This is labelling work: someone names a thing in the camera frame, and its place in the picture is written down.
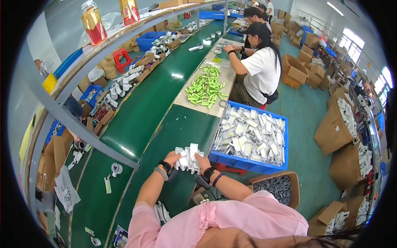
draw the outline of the black waist bag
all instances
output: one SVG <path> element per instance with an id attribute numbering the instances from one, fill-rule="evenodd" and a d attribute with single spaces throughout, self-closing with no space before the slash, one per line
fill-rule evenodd
<path id="1" fill-rule="evenodd" d="M 278 91 L 276 90 L 272 95 L 268 95 L 268 94 L 265 94 L 265 93 L 262 93 L 262 95 L 264 96 L 264 97 L 266 97 L 267 98 L 267 104 L 271 104 L 272 102 L 274 102 L 274 101 L 276 101 L 277 100 L 277 98 L 278 98 Z"/>

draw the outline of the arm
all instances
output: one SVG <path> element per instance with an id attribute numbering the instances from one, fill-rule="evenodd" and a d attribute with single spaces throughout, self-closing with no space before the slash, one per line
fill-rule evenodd
<path id="1" fill-rule="evenodd" d="M 180 157 L 180 154 L 175 155 L 175 151 L 172 151 L 168 153 L 164 161 L 174 167 L 175 162 Z M 162 165 L 158 165 L 158 168 L 167 174 Z M 150 207 L 154 207 L 161 193 L 161 189 L 163 188 L 163 184 L 163 176 L 159 172 L 153 171 L 150 177 L 143 183 L 135 204 L 138 202 L 146 202 Z"/>
<path id="2" fill-rule="evenodd" d="M 200 173 L 203 175 L 204 171 L 207 168 L 210 168 L 210 161 L 208 160 L 207 157 L 201 157 L 197 153 L 195 154 L 195 157 L 198 161 L 198 164 L 200 165 Z M 210 182 L 213 183 L 214 180 L 219 176 L 220 172 L 215 170 L 214 174 L 210 178 Z M 253 194 L 253 192 L 244 184 L 231 179 L 227 176 L 221 176 L 218 179 L 218 182 L 215 184 L 216 188 L 218 188 L 227 198 L 231 200 L 236 200 L 236 201 L 242 201 L 246 197 L 250 196 Z"/>

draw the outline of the white t-shirt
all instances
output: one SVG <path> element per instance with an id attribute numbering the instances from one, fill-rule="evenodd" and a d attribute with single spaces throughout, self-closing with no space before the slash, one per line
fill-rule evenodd
<path id="1" fill-rule="evenodd" d="M 272 3 L 268 3 L 268 9 L 272 9 L 269 15 L 274 15 L 274 7 Z"/>
<path id="2" fill-rule="evenodd" d="M 244 86 L 248 93 L 260 104 L 267 102 L 262 93 L 272 95 L 280 79 L 280 61 L 276 52 L 270 47 L 256 51 L 252 56 L 241 61 L 248 70 Z"/>

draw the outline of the black cap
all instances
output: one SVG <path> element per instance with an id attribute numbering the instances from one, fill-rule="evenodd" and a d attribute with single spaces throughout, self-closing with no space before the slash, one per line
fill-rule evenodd
<path id="1" fill-rule="evenodd" d="M 265 23 L 255 22 L 252 23 L 245 31 L 246 35 L 257 35 L 262 41 L 266 39 L 270 39 L 270 35 L 272 33 L 268 29 L 268 26 Z"/>

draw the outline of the tape roll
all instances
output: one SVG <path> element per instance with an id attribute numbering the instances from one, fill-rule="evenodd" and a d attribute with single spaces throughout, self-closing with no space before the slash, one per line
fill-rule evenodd
<path id="1" fill-rule="evenodd" d="M 94 246 L 100 246 L 102 244 L 101 241 L 98 238 L 94 238 L 94 237 L 91 237 L 91 243 Z"/>

